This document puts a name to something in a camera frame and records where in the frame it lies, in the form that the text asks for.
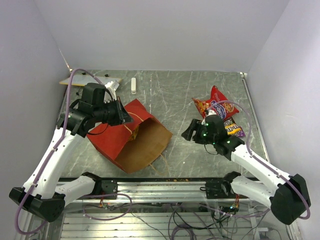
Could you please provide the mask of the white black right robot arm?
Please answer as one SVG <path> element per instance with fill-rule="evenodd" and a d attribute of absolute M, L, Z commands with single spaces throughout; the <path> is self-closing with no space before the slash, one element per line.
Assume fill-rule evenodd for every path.
<path fill-rule="evenodd" d="M 253 153 L 242 139 L 228 134 L 219 116 L 193 119 L 181 136 L 196 144 L 212 145 L 217 154 L 257 178 L 253 181 L 235 171 L 228 173 L 220 186 L 224 197 L 231 198 L 235 194 L 248 197 L 271 210 L 285 225 L 310 217 L 311 201 L 305 179 L 299 174 L 290 175 Z"/>

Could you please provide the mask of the red brown paper bag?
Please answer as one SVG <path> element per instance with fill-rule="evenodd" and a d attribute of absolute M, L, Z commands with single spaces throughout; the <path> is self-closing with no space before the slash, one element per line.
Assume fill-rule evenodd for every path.
<path fill-rule="evenodd" d="M 151 166 L 162 155 L 173 134 L 138 99 L 124 108 L 133 122 L 117 126 L 101 123 L 86 136 L 100 154 L 131 174 Z M 127 128 L 134 130 L 137 126 L 136 139 L 129 141 L 131 133 Z"/>

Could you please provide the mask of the purple snack packet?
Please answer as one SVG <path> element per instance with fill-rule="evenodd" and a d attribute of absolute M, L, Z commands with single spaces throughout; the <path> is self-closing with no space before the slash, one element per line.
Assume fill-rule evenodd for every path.
<path fill-rule="evenodd" d="M 229 125 L 233 125 L 233 124 L 235 124 L 236 122 L 235 122 L 235 120 L 232 118 L 232 117 L 229 117 L 229 118 L 227 118 L 225 121 L 224 121 L 224 125 L 225 126 L 229 126 Z"/>

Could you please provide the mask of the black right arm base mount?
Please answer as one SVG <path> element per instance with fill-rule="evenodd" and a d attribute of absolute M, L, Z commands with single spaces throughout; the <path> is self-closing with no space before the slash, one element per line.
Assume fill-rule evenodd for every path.
<path fill-rule="evenodd" d="M 205 193 L 207 200 L 235 199 L 238 197 L 232 190 L 231 184 L 223 178 L 214 178 L 206 181 L 199 190 Z"/>

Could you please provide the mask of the red snack packet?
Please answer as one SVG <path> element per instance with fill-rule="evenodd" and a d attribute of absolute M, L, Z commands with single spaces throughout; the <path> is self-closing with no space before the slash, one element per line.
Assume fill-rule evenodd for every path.
<path fill-rule="evenodd" d="M 215 85 L 211 89 L 209 103 L 223 120 L 239 113 L 239 110 L 232 103 L 228 102 L 225 95 Z"/>

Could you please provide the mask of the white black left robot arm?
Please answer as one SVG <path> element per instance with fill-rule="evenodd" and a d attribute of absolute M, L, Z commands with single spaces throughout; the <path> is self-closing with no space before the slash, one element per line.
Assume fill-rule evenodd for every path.
<path fill-rule="evenodd" d="M 110 84 L 88 83 L 80 99 L 68 102 L 51 143 L 39 165 L 21 187 L 13 187 L 9 198 L 19 207 L 46 222 L 54 222 L 64 208 L 83 196 L 98 198 L 102 179 L 90 172 L 58 186 L 57 183 L 74 148 L 97 123 L 110 127 L 132 122 Z"/>

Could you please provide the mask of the orange red chips packet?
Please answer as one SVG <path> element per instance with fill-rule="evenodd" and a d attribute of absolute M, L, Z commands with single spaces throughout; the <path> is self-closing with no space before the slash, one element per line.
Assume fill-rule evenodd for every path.
<path fill-rule="evenodd" d="M 210 103 L 205 100 L 200 100 L 197 98 L 192 98 L 192 101 L 195 107 L 197 108 L 197 110 L 199 111 L 200 115 L 202 116 L 202 118 L 205 118 L 206 110 L 210 107 Z"/>

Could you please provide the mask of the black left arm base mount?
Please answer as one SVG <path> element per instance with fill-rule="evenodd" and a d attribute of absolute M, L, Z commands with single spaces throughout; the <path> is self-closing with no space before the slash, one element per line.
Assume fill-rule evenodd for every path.
<path fill-rule="evenodd" d="M 93 191 L 86 194 L 88 198 L 104 198 L 106 200 L 115 200 L 118 193 L 118 183 L 115 180 L 95 179 Z"/>

